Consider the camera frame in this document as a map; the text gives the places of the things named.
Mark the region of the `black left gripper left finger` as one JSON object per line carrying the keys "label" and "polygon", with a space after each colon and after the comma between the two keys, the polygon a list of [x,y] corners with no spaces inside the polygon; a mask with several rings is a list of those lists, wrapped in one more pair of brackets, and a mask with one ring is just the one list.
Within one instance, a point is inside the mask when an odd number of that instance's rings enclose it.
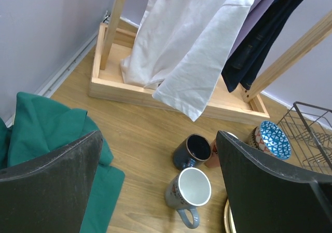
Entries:
{"label": "black left gripper left finger", "polygon": [[101,155],[100,131],[1,170],[1,232],[79,232]]}

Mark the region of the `dark blue mug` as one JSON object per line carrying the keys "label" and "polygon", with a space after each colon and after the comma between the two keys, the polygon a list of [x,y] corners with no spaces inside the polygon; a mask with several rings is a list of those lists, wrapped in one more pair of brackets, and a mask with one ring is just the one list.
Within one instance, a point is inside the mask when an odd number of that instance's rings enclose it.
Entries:
{"label": "dark blue mug", "polygon": [[199,166],[209,160],[211,155],[208,140],[199,134],[191,134],[175,149],[172,161],[178,170],[184,170]]}

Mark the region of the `dark ceramic bowl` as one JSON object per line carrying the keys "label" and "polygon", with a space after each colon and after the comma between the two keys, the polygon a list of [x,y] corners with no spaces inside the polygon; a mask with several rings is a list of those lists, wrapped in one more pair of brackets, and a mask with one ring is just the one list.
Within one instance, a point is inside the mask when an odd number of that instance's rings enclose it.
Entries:
{"label": "dark ceramic bowl", "polygon": [[246,144],[249,145],[252,148],[255,148],[257,150],[260,150],[259,145],[256,142],[256,136],[255,136],[255,132],[257,130],[257,127],[255,127],[249,134],[249,136],[247,137],[246,140]]}

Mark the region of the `grey blue mug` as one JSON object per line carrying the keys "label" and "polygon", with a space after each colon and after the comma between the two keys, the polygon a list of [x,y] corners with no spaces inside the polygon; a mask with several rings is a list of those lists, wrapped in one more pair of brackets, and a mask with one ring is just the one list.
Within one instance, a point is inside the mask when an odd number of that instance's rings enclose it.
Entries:
{"label": "grey blue mug", "polygon": [[212,187],[207,175],[198,168],[182,170],[168,185],[164,198],[168,207],[175,209],[186,227],[196,229],[200,225],[198,207],[208,203]]}

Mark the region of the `pink mug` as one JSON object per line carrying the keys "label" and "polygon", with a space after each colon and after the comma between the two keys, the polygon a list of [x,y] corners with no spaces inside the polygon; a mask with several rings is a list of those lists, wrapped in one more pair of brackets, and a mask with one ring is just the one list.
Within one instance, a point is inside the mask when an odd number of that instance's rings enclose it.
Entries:
{"label": "pink mug", "polygon": [[216,148],[216,139],[212,141],[210,144],[211,156],[210,158],[204,163],[208,168],[216,168],[220,167],[220,161],[218,157],[218,151]]}

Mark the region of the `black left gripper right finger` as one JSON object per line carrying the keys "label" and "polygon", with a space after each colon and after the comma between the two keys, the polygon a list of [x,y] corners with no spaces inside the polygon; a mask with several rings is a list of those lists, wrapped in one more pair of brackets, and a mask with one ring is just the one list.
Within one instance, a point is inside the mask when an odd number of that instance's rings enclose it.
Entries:
{"label": "black left gripper right finger", "polygon": [[216,148],[236,232],[331,232],[331,175],[279,160],[225,131]]}

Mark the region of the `cream plate with branch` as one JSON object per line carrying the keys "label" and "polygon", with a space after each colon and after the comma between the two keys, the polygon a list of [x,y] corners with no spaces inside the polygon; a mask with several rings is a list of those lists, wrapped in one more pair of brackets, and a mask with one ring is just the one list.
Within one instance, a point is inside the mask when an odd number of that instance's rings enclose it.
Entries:
{"label": "cream plate with branch", "polygon": [[225,206],[224,206],[224,229],[226,233],[236,233],[236,227],[234,224],[232,211],[230,208],[229,200],[226,200]]}

